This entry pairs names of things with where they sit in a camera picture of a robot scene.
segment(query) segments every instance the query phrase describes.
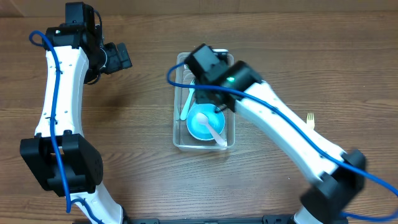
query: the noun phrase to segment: blue bowl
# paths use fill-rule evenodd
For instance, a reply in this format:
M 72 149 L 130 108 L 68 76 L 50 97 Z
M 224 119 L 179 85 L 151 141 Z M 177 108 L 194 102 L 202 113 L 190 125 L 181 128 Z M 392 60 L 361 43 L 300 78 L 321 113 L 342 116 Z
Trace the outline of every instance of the blue bowl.
M 200 104 L 192 106 L 187 116 L 187 127 L 189 133 L 196 139 L 202 141 L 213 140 L 213 136 L 210 131 L 203 124 L 200 124 L 197 120 L 197 114 L 203 113 L 209 119 L 210 126 L 218 133 L 221 134 L 225 126 L 225 117 L 223 113 L 215 113 L 215 110 L 219 108 L 211 103 Z

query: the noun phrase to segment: wooden tabletop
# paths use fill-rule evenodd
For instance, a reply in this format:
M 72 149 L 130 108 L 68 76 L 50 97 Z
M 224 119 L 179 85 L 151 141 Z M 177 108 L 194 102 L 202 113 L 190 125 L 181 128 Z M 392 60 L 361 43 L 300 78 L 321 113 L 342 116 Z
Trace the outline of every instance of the wooden tabletop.
M 85 219 L 76 206 L 66 214 L 65 199 L 42 190 L 19 154 L 39 122 L 47 80 L 45 52 L 28 35 L 63 20 L 0 19 L 0 223 Z M 229 152 L 173 145 L 174 88 L 165 73 L 203 42 L 250 64 L 301 118 L 315 114 L 317 132 L 360 149 L 368 171 L 398 187 L 398 12 L 114 16 L 103 24 L 105 41 L 124 42 L 133 67 L 85 86 L 83 130 L 102 155 L 105 186 L 132 218 L 294 213 L 309 187 L 239 116 Z M 347 210 L 396 208 L 392 193 L 367 181 Z

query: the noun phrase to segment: blue cable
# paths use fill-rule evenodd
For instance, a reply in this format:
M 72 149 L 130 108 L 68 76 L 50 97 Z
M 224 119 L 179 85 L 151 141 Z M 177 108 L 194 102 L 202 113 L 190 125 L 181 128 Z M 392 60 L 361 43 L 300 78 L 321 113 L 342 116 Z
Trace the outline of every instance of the blue cable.
M 58 60 L 57 53 L 55 52 L 53 45 L 51 44 L 50 40 L 42 32 L 35 30 L 32 33 L 30 33 L 30 35 L 29 35 L 30 42 L 33 45 L 36 45 L 38 47 L 43 47 L 43 44 L 38 44 L 33 41 L 33 36 L 35 34 L 37 34 L 37 35 L 41 36 L 41 38 L 43 38 L 44 42 L 49 47 L 52 57 L 54 58 L 54 62 L 55 62 L 55 85 L 54 85 L 54 94 L 52 97 L 52 107 L 51 107 L 51 115 L 50 115 L 50 135 L 51 135 L 52 147 L 54 148 L 55 157 L 57 158 L 58 169 L 61 174 L 63 191 L 65 192 L 65 198 L 67 201 L 67 213 L 70 213 L 70 210 L 72 209 L 72 205 L 74 202 L 80 202 L 84 207 L 86 207 L 87 212 L 90 215 L 90 218 L 95 220 L 96 222 L 102 224 L 103 222 L 101 222 L 101 220 L 98 221 L 98 219 L 94 216 L 93 212 L 91 211 L 90 206 L 83 199 L 81 199 L 81 200 L 84 202 L 82 202 L 79 199 L 74 199 L 72 202 L 70 201 L 70 193 L 69 193 L 69 185 L 68 185 L 67 175 L 66 175 L 65 169 L 63 167 L 62 157 L 61 157 L 61 153 L 58 148 L 57 139 L 55 138 L 56 137 L 56 135 L 55 135 L 55 122 L 56 122 L 55 115 L 56 114 L 55 113 L 57 111 L 56 109 L 57 109 L 58 91 L 59 91 L 60 79 L 61 79 L 60 62 Z
M 226 88 L 226 87 L 222 87 L 222 86 L 214 86 L 214 85 L 184 85 L 184 84 L 180 84 L 180 83 L 175 83 L 170 79 L 171 73 L 177 69 L 178 67 L 183 66 L 184 63 L 180 63 L 178 65 L 173 66 L 172 68 L 170 68 L 170 70 L 167 72 L 167 82 L 170 85 L 173 86 L 177 86 L 177 87 L 181 87 L 181 88 L 194 88 L 197 90 L 213 90 L 213 91 L 223 91 L 223 92 L 227 92 L 227 93 L 231 93 L 234 95 L 238 95 L 241 96 L 243 98 L 248 98 L 252 101 L 255 101 L 256 103 L 259 103 L 263 106 L 265 106 L 266 108 L 270 109 L 272 112 L 276 113 L 277 115 L 279 115 L 281 118 L 283 118 L 287 123 L 289 123 L 291 125 L 292 128 L 294 128 L 300 135 L 301 137 L 304 138 L 304 140 L 306 140 L 306 142 L 309 143 L 309 145 L 311 145 L 319 154 L 321 154 L 323 157 L 327 158 L 328 160 L 334 162 L 335 164 L 339 165 L 340 167 L 343 167 L 345 169 L 348 169 L 352 172 L 355 172 L 359 175 L 362 175 L 366 178 L 368 178 L 369 180 L 387 188 L 388 190 L 390 190 L 392 193 L 394 193 L 396 196 L 398 196 L 398 190 L 393 187 L 391 184 L 387 183 L 386 181 L 376 177 L 375 175 L 372 175 L 364 170 L 361 170 L 357 167 L 351 166 L 349 164 L 345 164 L 344 162 L 341 162 L 331 156 L 329 156 L 329 154 L 325 153 L 324 151 L 322 151 L 292 120 L 290 120 L 285 114 L 283 114 L 282 112 L 280 112 L 276 107 L 270 105 L 269 103 L 260 100 L 259 98 L 252 96 L 250 94 L 244 93 L 242 91 L 238 91 L 238 90 L 234 90 L 234 89 L 230 89 L 230 88 Z M 343 217 L 351 217 L 351 218 L 355 218 L 358 220 L 366 220 L 369 222 L 388 222 L 391 221 L 395 218 L 398 217 L 398 210 L 396 210 L 392 215 L 389 215 L 387 217 L 366 217 L 366 216 L 362 216 L 362 215 L 356 215 L 353 213 L 346 213 L 346 212 L 342 212 L 341 215 Z

